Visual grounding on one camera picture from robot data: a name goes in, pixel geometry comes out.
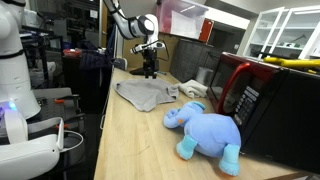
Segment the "microwave handle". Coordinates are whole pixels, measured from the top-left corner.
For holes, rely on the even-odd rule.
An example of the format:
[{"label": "microwave handle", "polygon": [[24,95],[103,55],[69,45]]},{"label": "microwave handle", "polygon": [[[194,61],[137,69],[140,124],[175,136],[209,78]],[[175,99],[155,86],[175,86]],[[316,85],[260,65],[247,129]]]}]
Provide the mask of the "microwave handle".
[{"label": "microwave handle", "polygon": [[249,69],[250,69],[250,63],[242,63],[233,72],[233,74],[231,75],[231,77],[227,81],[227,84],[224,86],[222,94],[221,94],[220,99],[218,101],[218,105],[217,105],[217,110],[218,110],[217,113],[218,114],[226,114],[223,110],[223,104],[224,104],[224,101],[226,99],[226,96],[227,96],[232,84],[237,79],[237,77],[239,76],[240,73],[242,73],[244,71],[248,71]]}]

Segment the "plush toy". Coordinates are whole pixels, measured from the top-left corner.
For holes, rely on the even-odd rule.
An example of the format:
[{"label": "plush toy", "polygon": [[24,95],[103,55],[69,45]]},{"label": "plush toy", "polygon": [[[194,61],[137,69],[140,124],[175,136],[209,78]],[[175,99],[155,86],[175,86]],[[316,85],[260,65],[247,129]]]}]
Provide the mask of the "plush toy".
[{"label": "plush toy", "polygon": [[222,157],[219,168],[226,174],[239,174],[240,133],[231,117],[203,114],[200,102],[188,102],[170,109],[164,117],[167,128],[184,127],[185,136],[176,146],[181,158],[188,160],[196,150],[210,157]]}]

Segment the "white shelving unit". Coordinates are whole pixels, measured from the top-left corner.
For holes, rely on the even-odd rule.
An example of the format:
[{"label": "white shelving unit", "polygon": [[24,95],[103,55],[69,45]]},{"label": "white shelving unit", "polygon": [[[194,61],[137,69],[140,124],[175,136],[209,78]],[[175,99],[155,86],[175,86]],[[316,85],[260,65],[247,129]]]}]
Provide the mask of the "white shelving unit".
[{"label": "white shelving unit", "polygon": [[265,52],[295,59],[320,57],[319,22],[320,6],[261,12],[243,56],[261,59],[259,52]]}]

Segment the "ceiling light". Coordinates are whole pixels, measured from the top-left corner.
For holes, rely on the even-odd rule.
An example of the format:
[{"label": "ceiling light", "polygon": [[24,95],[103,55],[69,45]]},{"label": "ceiling light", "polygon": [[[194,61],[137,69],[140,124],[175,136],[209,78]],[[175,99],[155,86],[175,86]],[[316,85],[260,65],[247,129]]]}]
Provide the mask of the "ceiling light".
[{"label": "ceiling light", "polygon": [[315,13],[320,13],[320,10],[294,12],[294,14],[296,14],[296,15],[299,15],[299,14],[315,14]]}]

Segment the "black microwave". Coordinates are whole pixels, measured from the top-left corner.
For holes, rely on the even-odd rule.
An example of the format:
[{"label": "black microwave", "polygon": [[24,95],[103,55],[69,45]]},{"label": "black microwave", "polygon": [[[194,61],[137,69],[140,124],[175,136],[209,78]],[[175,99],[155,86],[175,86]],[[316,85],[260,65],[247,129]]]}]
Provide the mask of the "black microwave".
[{"label": "black microwave", "polygon": [[320,173],[320,77],[223,53],[208,88],[237,124],[241,152]]}]

